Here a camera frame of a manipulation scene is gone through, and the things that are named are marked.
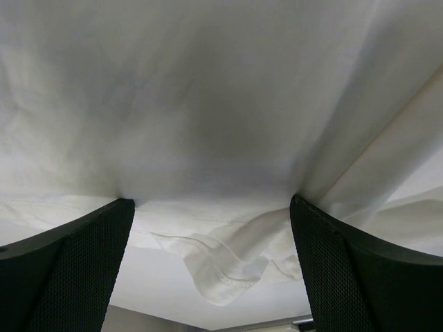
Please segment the white tank top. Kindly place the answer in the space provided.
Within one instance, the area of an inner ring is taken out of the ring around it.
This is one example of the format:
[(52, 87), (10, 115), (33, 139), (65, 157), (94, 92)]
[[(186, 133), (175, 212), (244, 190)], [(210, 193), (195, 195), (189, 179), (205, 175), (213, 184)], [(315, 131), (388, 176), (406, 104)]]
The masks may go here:
[(1, 233), (117, 197), (225, 306), (297, 280), (289, 202), (442, 187), (441, 1), (2, 1)]

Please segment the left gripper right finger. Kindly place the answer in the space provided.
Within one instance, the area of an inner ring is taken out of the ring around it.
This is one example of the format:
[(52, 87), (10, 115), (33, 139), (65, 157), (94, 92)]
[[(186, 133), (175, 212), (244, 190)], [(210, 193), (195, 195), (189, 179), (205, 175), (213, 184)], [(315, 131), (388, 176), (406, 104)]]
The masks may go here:
[(317, 331), (441, 331), (442, 258), (348, 225), (296, 194), (290, 219)]

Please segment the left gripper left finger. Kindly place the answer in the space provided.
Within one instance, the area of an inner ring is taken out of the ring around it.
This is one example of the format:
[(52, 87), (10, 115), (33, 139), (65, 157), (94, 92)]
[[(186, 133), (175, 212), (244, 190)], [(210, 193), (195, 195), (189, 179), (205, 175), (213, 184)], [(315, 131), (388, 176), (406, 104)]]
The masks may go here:
[(135, 215), (117, 199), (1, 247), (2, 331), (100, 331)]

